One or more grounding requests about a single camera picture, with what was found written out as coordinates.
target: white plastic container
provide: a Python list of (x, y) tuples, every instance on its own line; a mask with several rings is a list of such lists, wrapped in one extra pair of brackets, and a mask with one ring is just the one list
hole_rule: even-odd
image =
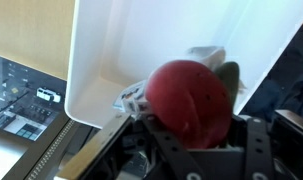
[(126, 86), (214, 45), (240, 65), (238, 114), (302, 23), (303, 0), (76, 0), (65, 110), (101, 128)]

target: red ball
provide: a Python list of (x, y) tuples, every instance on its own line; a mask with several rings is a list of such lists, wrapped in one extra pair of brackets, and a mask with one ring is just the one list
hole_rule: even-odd
[(232, 117), (228, 92), (203, 64), (166, 63), (149, 78), (145, 95), (154, 114), (185, 148), (211, 148), (225, 139)]

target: white surface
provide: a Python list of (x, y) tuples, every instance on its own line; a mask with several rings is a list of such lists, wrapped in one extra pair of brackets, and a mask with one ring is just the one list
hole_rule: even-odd
[(5, 127), (5, 131), (16, 134), (27, 123), (20, 118), (16, 118), (12, 123)]
[(27, 141), (20, 141), (19, 138), (0, 133), (0, 179), (21, 158), (29, 145)]
[(247, 90), (238, 114), (303, 23), (303, 0), (77, 0), (65, 109), (103, 127), (128, 85), (190, 48), (224, 46)]

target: green object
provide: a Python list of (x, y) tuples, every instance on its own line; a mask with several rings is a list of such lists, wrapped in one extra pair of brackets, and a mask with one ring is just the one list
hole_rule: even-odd
[(234, 107), (239, 90), (240, 68), (236, 62), (226, 62), (214, 72), (229, 92), (230, 102)]

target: screw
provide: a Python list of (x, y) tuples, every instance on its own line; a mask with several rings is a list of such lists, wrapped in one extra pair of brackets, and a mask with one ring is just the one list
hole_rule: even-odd
[(253, 119), (253, 121), (256, 122), (256, 123), (260, 123), (261, 122), (260, 119)]
[(201, 176), (198, 173), (191, 172), (187, 175), (187, 180), (201, 180)]
[(263, 173), (255, 172), (252, 176), (253, 180), (268, 180), (268, 177), (266, 177)]

